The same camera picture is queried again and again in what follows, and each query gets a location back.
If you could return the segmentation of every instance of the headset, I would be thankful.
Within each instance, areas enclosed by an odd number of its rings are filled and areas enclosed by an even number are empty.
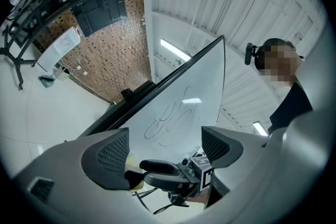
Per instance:
[[[284,41],[282,39],[279,39],[279,38],[270,38],[270,39],[267,39],[265,41],[265,43],[260,46],[260,47],[257,47],[255,45],[253,45],[252,43],[248,43],[247,46],[246,46],[246,53],[245,53],[245,64],[248,66],[250,63],[251,63],[251,58],[252,56],[255,57],[257,55],[257,50],[259,50],[261,47],[264,47],[264,46],[272,46],[272,44],[270,44],[272,41],[282,41],[282,42],[277,42],[277,46],[290,46],[291,48],[295,49],[295,46],[289,42],[289,41]]]

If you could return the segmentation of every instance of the whiteboard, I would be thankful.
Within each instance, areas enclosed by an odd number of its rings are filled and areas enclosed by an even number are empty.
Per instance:
[[[225,72],[220,41],[122,126],[139,161],[179,163],[202,145],[201,126],[217,123]]]

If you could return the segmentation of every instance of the handwriting on whiteboard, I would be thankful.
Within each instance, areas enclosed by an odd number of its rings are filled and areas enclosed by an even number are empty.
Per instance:
[[[183,92],[183,98],[192,94],[192,87],[188,86]],[[144,133],[145,139],[156,139],[159,145],[167,147],[178,135],[189,133],[192,127],[195,104],[185,104],[182,101],[168,104],[158,118],[153,119]]]

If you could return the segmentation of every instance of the white floor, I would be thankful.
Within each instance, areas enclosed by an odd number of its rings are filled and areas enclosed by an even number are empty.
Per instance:
[[[0,47],[3,43],[0,36]],[[11,53],[17,56],[19,51],[13,44]],[[23,58],[38,55],[31,45]],[[21,71],[19,91],[14,66],[0,56],[0,158],[10,178],[48,148],[76,139],[109,105],[69,79],[44,88],[38,77],[46,72],[39,65],[22,66]]]

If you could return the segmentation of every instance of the ceiling light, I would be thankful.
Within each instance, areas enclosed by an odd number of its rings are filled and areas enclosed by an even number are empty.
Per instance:
[[[264,127],[259,121],[256,121],[253,123],[253,126],[257,131],[259,132],[260,135],[262,136],[268,136],[267,132],[265,131]]]
[[[163,47],[165,47],[166,49],[170,50],[172,53],[176,54],[177,56],[179,56],[180,58],[182,58],[186,62],[191,59],[191,57],[189,55],[185,54],[183,51],[181,51],[180,49],[176,48],[174,45],[168,43],[167,41],[161,39],[160,43],[161,43],[161,45]]]
[[[182,100],[182,103],[184,104],[197,104],[197,103],[201,103],[202,101],[200,100],[200,98],[191,98],[191,99],[185,99]]]

